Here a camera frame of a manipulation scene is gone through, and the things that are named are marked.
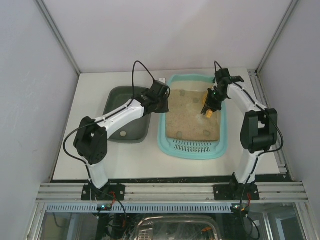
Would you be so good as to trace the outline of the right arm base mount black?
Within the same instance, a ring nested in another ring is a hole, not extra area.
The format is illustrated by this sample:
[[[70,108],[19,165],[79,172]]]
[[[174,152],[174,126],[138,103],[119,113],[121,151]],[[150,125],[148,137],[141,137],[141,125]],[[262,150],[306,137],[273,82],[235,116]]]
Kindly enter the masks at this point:
[[[258,186],[254,182],[242,184],[231,181],[228,184],[215,184],[213,193],[216,201],[249,200],[249,197],[253,201],[260,200]]]

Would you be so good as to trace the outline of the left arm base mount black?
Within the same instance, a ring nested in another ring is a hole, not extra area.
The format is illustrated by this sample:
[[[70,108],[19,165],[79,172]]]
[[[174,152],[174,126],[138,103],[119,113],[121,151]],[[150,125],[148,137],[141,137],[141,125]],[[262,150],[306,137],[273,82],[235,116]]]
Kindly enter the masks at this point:
[[[107,183],[101,189],[96,188],[92,183],[85,183],[82,192],[82,201],[111,201],[119,200],[123,201],[125,198],[126,186],[119,183]]]

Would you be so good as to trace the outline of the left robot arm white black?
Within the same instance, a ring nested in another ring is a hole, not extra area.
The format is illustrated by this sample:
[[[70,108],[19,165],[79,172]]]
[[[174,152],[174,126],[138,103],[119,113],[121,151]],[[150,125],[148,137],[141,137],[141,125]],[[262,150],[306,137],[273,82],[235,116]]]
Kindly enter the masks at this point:
[[[151,88],[132,97],[117,109],[95,119],[86,116],[81,120],[73,146],[85,162],[89,181],[95,188],[101,189],[108,183],[104,162],[109,138],[135,120],[152,113],[169,112],[170,92],[168,85],[155,80]]]

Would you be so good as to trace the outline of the orange litter scoop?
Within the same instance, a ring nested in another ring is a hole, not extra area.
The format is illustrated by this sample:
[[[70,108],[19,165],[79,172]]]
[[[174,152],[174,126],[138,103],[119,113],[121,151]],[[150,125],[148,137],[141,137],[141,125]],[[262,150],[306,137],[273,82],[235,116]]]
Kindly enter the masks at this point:
[[[202,97],[202,104],[203,104],[203,107],[206,106],[208,108],[211,109],[210,105],[209,105],[209,93],[206,92],[203,97]],[[210,119],[212,117],[212,115],[205,115],[208,119]]]

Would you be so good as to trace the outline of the teal litter box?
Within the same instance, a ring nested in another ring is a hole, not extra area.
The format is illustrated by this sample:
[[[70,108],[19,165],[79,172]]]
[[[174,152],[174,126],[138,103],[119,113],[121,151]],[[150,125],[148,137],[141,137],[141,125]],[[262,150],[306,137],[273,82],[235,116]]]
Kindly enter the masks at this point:
[[[165,154],[190,160],[222,157],[228,148],[227,106],[211,118],[201,114],[202,98],[214,83],[213,76],[175,74],[168,81],[171,95],[168,113],[162,113],[158,125],[158,146]]]

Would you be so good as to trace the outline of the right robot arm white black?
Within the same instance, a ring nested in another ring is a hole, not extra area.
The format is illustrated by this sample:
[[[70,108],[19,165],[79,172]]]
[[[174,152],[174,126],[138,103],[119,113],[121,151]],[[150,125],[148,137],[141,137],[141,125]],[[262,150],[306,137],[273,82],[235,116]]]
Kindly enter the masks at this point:
[[[259,158],[271,153],[271,147],[277,143],[280,130],[278,113],[274,108],[266,108],[252,97],[240,83],[241,76],[232,76],[227,68],[221,68],[214,74],[215,85],[207,90],[201,114],[210,118],[213,113],[222,110],[225,100],[232,100],[243,114],[240,131],[240,143],[243,148],[239,167],[234,173],[238,184],[255,181]]]

